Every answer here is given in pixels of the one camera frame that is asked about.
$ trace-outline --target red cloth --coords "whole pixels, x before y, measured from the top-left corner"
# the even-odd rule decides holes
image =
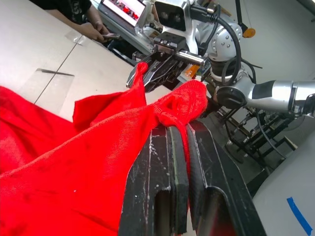
[[[5,166],[17,169],[0,175],[1,235],[116,235],[126,178],[150,131],[177,126],[189,157],[185,124],[206,108],[206,87],[187,82],[147,106],[146,69],[138,65],[129,91],[76,102],[78,134],[70,122],[1,88],[1,165],[18,159]]]

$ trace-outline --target black shirt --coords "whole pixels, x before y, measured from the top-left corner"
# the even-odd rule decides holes
[[[30,0],[44,10],[58,10],[74,23],[82,24],[83,15],[91,7],[90,0]]]

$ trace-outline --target blue tape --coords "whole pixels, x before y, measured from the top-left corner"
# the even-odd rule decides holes
[[[300,210],[297,208],[296,204],[294,203],[293,198],[290,197],[290,198],[287,198],[286,200],[287,200],[287,203],[289,203],[289,206],[290,206],[290,208],[291,208],[295,218],[300,223],[300,225],[302,226],[302,228],[304,229],[306,234],[308,236],[311,236],[311,233],[312,233],[313,229],[311,228],[309,223],[306,221],[306,219],[304,218],[304,216],[302,215]]]

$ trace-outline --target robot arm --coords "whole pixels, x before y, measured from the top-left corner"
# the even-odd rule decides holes
[[[220,105],[234,109],[249,106],[263,110],[290,112],[297,116],[315,116],[315,81],[269,81],[255,84],[241,64],[239,41],[241,27],[228,16],[218,16],[213,9],[194,4],[194,0],[156,0],[155,7],[163,33],[154,40],[154,52],[143,61],[149,64],[144,76],[146,92],[167,80],[177,78],[188,64],[211,63],[211,78]],[[219,25],[209,41],[207,55],[198,55],[205,30],[211,23]],[[134,70],[127,82],[133,82]]]

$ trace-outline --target laptop screen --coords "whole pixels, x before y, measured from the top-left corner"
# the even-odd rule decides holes
[[[141,16],[145,5],[139,0],[103,0],[102,4],[107,6],[132,26]]]

